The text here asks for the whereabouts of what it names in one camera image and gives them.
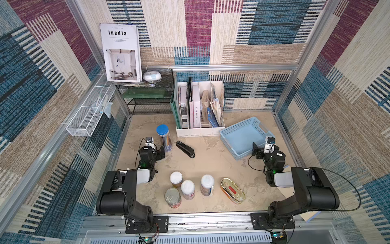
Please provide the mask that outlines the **yellow can white lid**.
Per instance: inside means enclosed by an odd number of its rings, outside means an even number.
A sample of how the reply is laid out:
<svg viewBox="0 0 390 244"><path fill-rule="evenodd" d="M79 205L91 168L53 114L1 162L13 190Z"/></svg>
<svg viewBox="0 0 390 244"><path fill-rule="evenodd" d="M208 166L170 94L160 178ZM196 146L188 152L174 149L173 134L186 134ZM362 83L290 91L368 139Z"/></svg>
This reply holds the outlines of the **yellow can white lid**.
<svg viewBox="0 0 390 244"><path fill-rule="evenodd" d="M180 188L183 182L182 173L175 171L170 175L170 182L174 188Z"/></svg>

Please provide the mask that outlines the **light blue plastic basket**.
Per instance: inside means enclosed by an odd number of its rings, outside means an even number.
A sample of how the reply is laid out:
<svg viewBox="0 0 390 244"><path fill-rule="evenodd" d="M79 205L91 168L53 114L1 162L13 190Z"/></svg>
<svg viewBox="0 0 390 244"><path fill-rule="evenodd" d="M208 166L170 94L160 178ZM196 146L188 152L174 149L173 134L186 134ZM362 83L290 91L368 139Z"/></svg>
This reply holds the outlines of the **light blue plastic basket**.
<svg viewBox="0 0 390 244"><path fill-rule="evenodd" d="M258 147L263 147L266 137L275 137L259 119L251 117L220 131L220 139L238 161L252 152L252 143Z"/></svg>

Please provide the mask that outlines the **silver round pull-tab can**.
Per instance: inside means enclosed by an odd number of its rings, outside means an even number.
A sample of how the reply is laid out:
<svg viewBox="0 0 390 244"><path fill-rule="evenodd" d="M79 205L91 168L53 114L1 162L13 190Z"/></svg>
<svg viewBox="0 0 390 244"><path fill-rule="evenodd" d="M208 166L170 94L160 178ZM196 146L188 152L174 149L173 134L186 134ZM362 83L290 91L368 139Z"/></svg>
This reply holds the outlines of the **silver round pull-tab can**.
<svg viewBox="0 0 390 244"><path fill-rule="evenodd" d="M179 208L181 205L181 195L176 188L169 188L165 192L165 201L170 208Z"/></svg>

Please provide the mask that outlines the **oval gold fish tin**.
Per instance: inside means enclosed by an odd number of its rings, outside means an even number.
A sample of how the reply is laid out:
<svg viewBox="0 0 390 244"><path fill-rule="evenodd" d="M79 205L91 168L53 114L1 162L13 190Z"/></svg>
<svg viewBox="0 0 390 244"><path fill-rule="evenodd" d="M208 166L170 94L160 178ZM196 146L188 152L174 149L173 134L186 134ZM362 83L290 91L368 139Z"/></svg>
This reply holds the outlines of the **oval gold fish tin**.
<svg viewBox="0 0 390 244"><path fill-rule="evenodd" d="M241 204L245 201L245 193L230 178L223 178L220 182L220 187L233 203Z"/></svg>

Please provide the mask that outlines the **pink can white lid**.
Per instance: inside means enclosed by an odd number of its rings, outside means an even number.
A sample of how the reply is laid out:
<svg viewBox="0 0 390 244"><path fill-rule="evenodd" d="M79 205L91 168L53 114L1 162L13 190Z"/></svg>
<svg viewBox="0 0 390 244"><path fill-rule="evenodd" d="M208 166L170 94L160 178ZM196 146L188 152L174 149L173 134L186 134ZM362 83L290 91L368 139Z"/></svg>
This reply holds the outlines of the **pink can white lid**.
<svg viewBox="0 0 390 244"><path fill-rule="evenodd" d="M195 184L191 180L185 180L181 184L181 191L186 200L192 200L195 196Z"/></svg>

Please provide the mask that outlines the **colourful can with spoon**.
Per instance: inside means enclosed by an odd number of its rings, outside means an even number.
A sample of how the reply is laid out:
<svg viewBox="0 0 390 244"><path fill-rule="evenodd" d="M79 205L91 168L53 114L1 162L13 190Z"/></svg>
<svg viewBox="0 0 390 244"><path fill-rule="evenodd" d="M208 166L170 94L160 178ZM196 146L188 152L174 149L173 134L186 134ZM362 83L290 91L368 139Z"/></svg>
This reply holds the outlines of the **colourful can with spoon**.
<svg viewBox="0 0 390 244"><path fill-rule="evenodd" d="M210 196L214 188L213 176L206 174L201 178L201 193L204 196Z"/></svg>

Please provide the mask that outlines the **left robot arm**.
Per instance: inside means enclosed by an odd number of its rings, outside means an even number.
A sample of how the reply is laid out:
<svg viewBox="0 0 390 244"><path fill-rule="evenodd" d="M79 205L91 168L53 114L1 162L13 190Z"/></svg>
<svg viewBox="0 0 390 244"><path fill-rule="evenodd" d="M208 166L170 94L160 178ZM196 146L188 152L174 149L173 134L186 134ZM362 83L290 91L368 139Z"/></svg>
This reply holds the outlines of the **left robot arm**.
<svg viewBox="0 0 390 244"><path fill-rule="evenodd" d="M124 217L126 234L167 233L169 217L155 216L152 208L136 200L137 186L151 182L157 173L156 161L165 158L164 147L148 145L139 149L136 169L107 172L101 187L96 212L101 215Z"/></svg>

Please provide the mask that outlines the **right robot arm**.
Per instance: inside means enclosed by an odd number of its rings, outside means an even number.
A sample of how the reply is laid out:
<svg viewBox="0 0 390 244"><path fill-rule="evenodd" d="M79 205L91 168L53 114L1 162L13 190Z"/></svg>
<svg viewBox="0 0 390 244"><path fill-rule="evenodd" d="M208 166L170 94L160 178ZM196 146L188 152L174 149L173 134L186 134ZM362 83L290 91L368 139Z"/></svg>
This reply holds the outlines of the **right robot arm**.
<svg viewBox="0 0 390 244"><path fill-rule="evenodd" d="M294 189L292 196L270 204L266 213L252 213L255 230L271 232L293 228L294 216L310 211L339 212L340 199L329 181L326 169L319 167L292 167L285 171L285 154L275 144L264 147L252 144L252 156L264 161L263 174L270 187Z"/></svg>

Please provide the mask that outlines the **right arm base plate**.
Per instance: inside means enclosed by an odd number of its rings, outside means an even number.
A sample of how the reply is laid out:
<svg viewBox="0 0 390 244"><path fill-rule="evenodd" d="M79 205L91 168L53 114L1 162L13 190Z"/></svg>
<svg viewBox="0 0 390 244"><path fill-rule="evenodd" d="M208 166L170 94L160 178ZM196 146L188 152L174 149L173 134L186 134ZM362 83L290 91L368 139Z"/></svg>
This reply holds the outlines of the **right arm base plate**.
<svg viewBox="0 0 390 244"><path fill-rule="evenodd" d="M253 212L250 214L251 223L254 230L264 230L272 232L277 229L294 229L293 217L278 218L270 217L266 212Z"/></svg>

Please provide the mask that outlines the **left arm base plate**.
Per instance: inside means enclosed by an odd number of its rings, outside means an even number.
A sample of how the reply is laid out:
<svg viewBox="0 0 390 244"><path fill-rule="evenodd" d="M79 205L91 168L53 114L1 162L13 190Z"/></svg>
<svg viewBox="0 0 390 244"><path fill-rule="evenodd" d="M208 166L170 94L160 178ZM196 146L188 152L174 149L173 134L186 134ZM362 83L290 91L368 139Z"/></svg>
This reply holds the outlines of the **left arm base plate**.
<svg viewBox="0 0 390 244"><path fill-rule="evenodd" d="M126 234L144 233L167 233L169 227L169 216L153 216L146 222L136 221L130 217L125 217Z"/></svg>

